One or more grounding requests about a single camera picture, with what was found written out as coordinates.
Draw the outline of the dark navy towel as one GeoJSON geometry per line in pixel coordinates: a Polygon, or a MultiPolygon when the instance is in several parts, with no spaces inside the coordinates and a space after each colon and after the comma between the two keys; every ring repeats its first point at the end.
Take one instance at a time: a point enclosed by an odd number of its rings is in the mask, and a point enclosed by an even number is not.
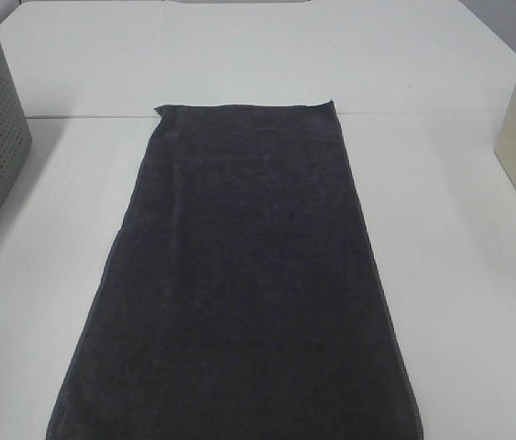
{"type": "Polygon", "coordinates": [[[335,106],[158,114],[47,438],[422,438],[335,106]]]}

